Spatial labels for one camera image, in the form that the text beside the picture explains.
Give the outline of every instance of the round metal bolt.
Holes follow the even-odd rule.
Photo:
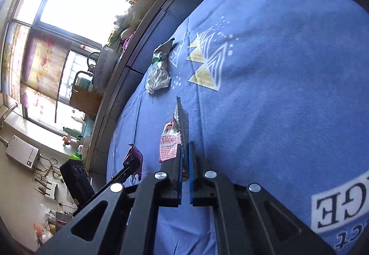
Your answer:
[[[155,173],[155,178],[156,179],[164,179],[167,177],[167,174],[165,172],[156,172]]]
[[[204,176],[206,177],[206,178],[210,178],[210,179],[212,179],[212,178],[215,178],[215,177],[217,177],[217,173],[216,172],[214,172],[214,171],[206,171],[205,172],[205,174],[204,174]]]
[[[122,183],[116,182],[110,186],[110,190],[114,193],[120,192],[123,189]]]
[[[249,190],[253,193],[258,193],[261,191],[261,186],[257,183],[252,183],[249,185]]]

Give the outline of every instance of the floral curtain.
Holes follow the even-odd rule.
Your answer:
[[[70,41],[31,29],[21,79],[22,104],[29,117],[40,122],[55,119],[60,79],[70,49]]]
[[[20,102],[20,78],[25,45],[30,29],[10,23],[5,38],[1,81],[3,92]]]

